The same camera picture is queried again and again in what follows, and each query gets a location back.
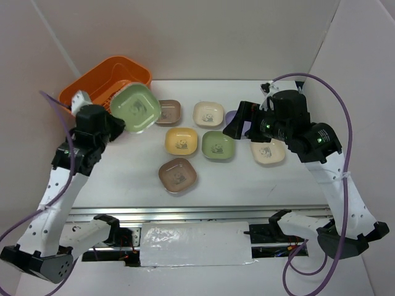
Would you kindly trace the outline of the yellow panda plate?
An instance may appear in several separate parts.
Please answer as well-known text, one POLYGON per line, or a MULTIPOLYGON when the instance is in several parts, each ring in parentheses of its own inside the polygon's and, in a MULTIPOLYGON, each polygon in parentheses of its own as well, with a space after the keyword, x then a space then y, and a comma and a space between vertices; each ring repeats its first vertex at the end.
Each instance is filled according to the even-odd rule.
POLYGON ((198 134, 192 128, 170 128, 165 135, 164 147, 171 155, 191 155, 198 147, 198 134))

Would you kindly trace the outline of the brown panda plate front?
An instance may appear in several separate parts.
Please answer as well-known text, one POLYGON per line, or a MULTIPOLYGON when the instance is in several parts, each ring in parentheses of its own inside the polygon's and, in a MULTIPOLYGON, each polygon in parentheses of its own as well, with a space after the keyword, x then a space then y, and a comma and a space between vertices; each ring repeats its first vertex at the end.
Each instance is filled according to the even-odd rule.
POLYGON ((193 186, 198 174, 187 159, 175 158, 159 168, 158 177, 166 191, 178 194, 193 186))

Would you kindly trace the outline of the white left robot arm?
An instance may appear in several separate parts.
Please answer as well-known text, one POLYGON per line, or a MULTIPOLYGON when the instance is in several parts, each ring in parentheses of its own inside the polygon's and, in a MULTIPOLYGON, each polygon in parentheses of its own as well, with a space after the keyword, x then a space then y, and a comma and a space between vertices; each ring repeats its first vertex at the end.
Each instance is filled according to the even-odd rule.
POLYGON ((106 115, 94 123, 83 119, 67 133, 56 150, 44 196, 23 236, 15 245, 5 246, 1 260, 23 273, 54 284, 71 273, 74 261, 101 242, 117 245, 122 238, 120 222, 99 214, 70 234, 63 234, 77 195, 86 184, 108 142, 125 128, 123 120, 106 115))

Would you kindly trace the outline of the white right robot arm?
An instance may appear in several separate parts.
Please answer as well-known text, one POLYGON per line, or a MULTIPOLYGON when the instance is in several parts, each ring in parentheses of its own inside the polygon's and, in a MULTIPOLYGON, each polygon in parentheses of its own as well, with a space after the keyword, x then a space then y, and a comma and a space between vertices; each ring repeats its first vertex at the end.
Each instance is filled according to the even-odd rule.
POLYGON ((377 221, 364 204, 345 167, 348 160, 334 129, 311 121, 304 96, 271 101, 273 107, 267 110, 253 102, 240 102, 224 134, 241 139, 248 121, 251 127, 246 137, 252 142, 284 142, 320 186, 333 217, 318 219, 281 210, 269 219, 270 237, 278 242, 288 236, 315 240, 332 259, 360 255, 370 242, 387 235, 389 228, 377 221))

